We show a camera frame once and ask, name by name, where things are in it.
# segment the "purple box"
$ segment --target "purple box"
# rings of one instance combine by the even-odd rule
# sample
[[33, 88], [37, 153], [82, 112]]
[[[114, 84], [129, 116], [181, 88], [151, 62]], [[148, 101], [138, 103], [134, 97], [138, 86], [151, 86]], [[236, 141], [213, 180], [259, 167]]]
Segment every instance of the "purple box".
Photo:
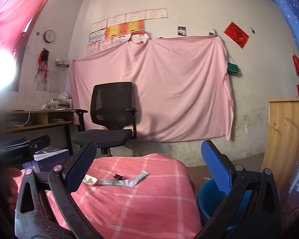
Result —
[[57, 164], [65, 164], [70, 158], [69, 150], [47, 147], [34, 154], [34, 160], [23, 164], [23, 168], [32, 168], [36, 173], [50, 171]]

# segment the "bed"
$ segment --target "bed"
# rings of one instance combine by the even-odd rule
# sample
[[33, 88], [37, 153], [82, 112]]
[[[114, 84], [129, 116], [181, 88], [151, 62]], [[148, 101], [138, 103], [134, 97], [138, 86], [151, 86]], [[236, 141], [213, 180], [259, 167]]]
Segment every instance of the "bed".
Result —
[[[87, 174], [132, 180], [150, 173], [134, 188], [81, 183], [72, 198], [105, 239], [194, 238], [201, 230], [194, 185], [184, 164], [159, 154], [95, 159]], [[22, 176], [15, 178], [18, 185]], [[58, 223], [69, 229], [51, 191], [47, 196]]]

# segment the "screw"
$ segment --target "screw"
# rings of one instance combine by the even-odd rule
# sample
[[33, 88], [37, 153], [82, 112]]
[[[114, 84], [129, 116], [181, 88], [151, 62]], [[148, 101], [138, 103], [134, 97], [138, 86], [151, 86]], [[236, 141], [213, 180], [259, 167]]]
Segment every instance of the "screw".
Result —
[[61, 171], [62, 170], [62, 165], [56, 165], [56, 166], [54, 166], [53, 167], [53, 170], [55, 171], [55, 172], [59, 172], [59, 171]]
[[236, 169], [237, 171], [241, 172], [244, 168], [243, 168], [243, 166], [242, 166], [241, 164], [236, 164], [236, 165], [235, 165], [235, 169]]
[[25, 174], [30, 175], [32, 173], [32, 169], [26, 169]]
[[270, 169], [265, 169], [265, 174], [270, 175], [271, 174], [271, 170]]

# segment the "wall clock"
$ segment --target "wall clock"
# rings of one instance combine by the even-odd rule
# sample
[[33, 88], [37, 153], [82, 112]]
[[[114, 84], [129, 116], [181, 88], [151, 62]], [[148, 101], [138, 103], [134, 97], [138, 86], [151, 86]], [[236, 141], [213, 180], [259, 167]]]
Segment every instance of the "wall clock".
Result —
[[44, 33], [43, 37], [45, 42], [51, 43], [55, 40], [55, 32], [49, 29]]

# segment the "blue trash bin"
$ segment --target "blue trash bin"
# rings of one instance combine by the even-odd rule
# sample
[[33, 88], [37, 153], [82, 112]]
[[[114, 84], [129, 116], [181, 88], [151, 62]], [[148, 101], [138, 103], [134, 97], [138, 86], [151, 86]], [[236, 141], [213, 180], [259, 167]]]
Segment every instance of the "blue trash bin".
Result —
[[[241, 201], [241, 204], [238, 208], [238, 211], [234, 219], [232, 220], [230, 226], [228, 227], [227, 231], [233, 229], [238, 224], [241, 217], [245, 213], [251, 192], [252, 190], [245, 192], [243, 200]], [[218, 189], [214, 179], [210, 179], [205, 184], [203, 184], [203, 186], [201, 186], [197, 196], [197, 204], [201, 214], [201, 220], [203, 225], [208, 222], [208, 220], [217, 210], [220, 203], [225, 197], [226, 197], [225, 192], [220, 191]]]

